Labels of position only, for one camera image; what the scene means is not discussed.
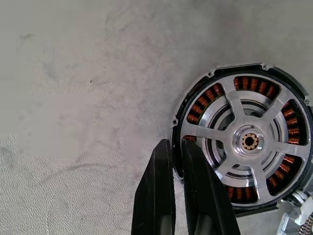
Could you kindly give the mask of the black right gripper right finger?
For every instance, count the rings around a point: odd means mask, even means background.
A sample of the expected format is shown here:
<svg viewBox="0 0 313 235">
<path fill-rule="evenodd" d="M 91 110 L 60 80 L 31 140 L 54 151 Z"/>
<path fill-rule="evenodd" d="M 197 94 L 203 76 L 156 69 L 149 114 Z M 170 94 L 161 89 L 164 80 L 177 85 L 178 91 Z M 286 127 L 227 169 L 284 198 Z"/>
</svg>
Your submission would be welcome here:
<svg viewBox="0 0 313 235">
<path fill-rule="evenodd" d="M 184 198 L 190 235 L 239 235 L 228 193 L 194 142 L 182 140 Z"/>
</svg>

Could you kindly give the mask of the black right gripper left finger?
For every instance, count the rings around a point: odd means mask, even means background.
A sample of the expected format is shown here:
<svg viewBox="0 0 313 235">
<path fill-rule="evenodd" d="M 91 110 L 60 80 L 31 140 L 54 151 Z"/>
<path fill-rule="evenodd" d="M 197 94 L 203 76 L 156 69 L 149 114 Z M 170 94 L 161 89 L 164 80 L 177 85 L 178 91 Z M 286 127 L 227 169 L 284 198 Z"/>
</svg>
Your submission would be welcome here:
<svg viewBox="0 0 313 235">
<path fill-rule="evenodd" d="M 173 235 L 176 205 L 169 141 L 162 139 L 135 192 L 131 234 Z"/>
</svg>

